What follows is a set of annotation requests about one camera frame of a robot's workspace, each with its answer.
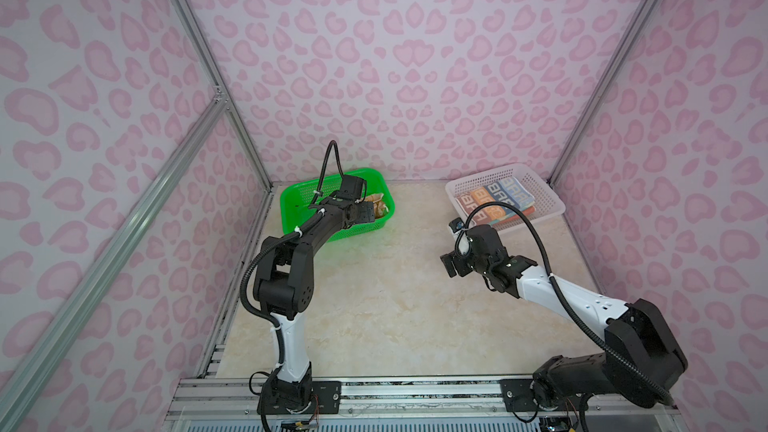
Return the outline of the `peach patterned towel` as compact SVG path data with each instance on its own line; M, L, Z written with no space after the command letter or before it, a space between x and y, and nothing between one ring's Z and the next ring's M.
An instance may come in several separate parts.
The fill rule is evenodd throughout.
M384 198L385 195L383 193L374 193L365 197L366 202L373 204L376 220L386 217L390 212L388 205L384 202Z

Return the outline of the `orange blue lettered towel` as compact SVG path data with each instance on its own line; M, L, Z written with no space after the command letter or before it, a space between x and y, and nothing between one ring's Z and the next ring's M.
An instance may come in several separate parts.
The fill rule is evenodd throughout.
M487 185L475 187L469 192L458 195L456 202L467 216L479 206L491 202L506 203L520 210L526 216L535 211L534 196L514 177L503 178ZM508 208L489 206L473 216L471 225L502 226L519 222L519 216Z

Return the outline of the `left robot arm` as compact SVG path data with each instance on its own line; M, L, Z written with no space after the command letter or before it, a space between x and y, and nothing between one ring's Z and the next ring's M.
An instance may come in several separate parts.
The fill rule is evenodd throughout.
M299 414L312 404L312 366L305 340L314 295L314 258L336 233L375 221L364 199L331 196L311 206L313 214L283 237L269 237L241 280L239 297L250 314L271 324L276 365L259 392L264 415Z

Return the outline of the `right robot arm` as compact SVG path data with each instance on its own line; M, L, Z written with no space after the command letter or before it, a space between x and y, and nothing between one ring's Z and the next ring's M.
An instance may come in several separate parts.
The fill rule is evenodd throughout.
M492 292L542 306L574 322L599 349L554 356L532 375L530 401L554 410L580 396L619 395L650 409L673 404L671 389L688 361L659 308L638 299L613 299L554 275L548 262L511 255L488 225L454 223L456 242L440 260L451 277L480 275Z

